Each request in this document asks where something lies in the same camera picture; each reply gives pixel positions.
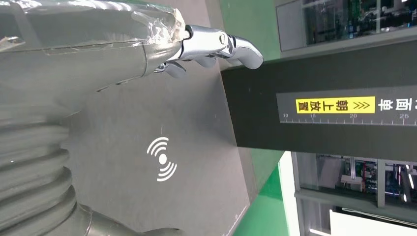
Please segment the glass window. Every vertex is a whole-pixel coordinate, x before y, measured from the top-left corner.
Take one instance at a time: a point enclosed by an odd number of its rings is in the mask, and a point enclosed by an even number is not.
[[[376,200],[377,160],[297,153],[301,188]]]
[[[417,207],[417,166],[413,163],[387,162],[385,200],[387,204]]]
[[[315,201],[301,200],[303,224],[306,232],[310,229],[330,234],[330,210],[336,207]]]
[[[294,3],[277,7],[283,51],[407,29],[417,24],[417,0],[299,0],[297,5],[298,9]],[[296,19],[288,24],[285,19],[288,15],[301,17],[301,26]],[[286,40],[285,34],[291,33],[294,38],[294,32],[304,42],[295,45]]]

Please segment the gray surface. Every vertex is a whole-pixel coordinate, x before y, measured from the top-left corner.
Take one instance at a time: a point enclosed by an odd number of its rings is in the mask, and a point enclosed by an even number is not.
[[[315,153],[297,152],[297,169],[300,187],[318,189],[317,158]]]
[[[310,114],[297,114],[295,107],[296,99],[318,98],[318,101],[320,101],[319,98],[361,96],[375,97],[374,114],[357,114],[356,118],[352,118],[351,114],[315,114],[313,120]],[[280,122],[359,125],[417,125],[417,86],[289,92],[277,93],[276,97]],[[397,99],[410,98],[412,99],[410,106],[411,110],[396,110],[398,108]],[[392,101],[392,109],[381,111],[381,107],[379,106],[381,99]],[[287,120],[285,120],[284,114],[288,114]]]
[[[203,0],[169,5],[186,23],[209,26]],[[226,235],[249,198],[219,69],[183,65],[184,79],[153,74],[92,93],[65,121],[67,165],[80,203],[134,230]],[[161,135],[170,139],[168,160],[178,164],[166,182],[156,181],[158,160],[146,154]]]
[[[377,204],[378,207],[385,207],[385,160],[378,160],[377,175]]]
[[[281,51],[306,46],[301,2],[294,1],[276,7]]]
[[[242,164],[243,174],[245,177],[246,189],[249,200],[252,203],[259,193],[256,184],[255,170],[253,168],[251,149],[246,147],[239,147],[239,156]]]

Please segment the wireless signal icon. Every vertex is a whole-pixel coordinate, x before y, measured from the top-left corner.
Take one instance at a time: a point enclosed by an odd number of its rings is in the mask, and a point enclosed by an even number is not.
[[[148,150],[146,152],[147,154],[158,157],[159,163],[164,166],[163,168],[159,169],[161,173],[158,173],[159,178],[156,179],[158,182],[164,182],[171,178],[177,169],[176,164],[171,162],[168,162],[167,164],[168,159],[164,151],[167,150],[168,140],[169,139],[167,137],[160,137],[153,140],[152,143],[149,144]]]

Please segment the plastic wrap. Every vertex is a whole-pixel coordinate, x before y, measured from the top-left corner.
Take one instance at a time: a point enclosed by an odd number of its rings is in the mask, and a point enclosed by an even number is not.
[[[179,10],[149,3],[0,0],[0,53],[169,44],[184,29]]]

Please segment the gray arm casing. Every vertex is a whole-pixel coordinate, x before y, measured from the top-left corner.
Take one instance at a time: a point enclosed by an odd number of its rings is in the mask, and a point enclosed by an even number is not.
[[[151,73],[184,27],[146,3],[0,1],[0,235],[182,235],[136,233],[78,204],[59,122],[87,94]]]

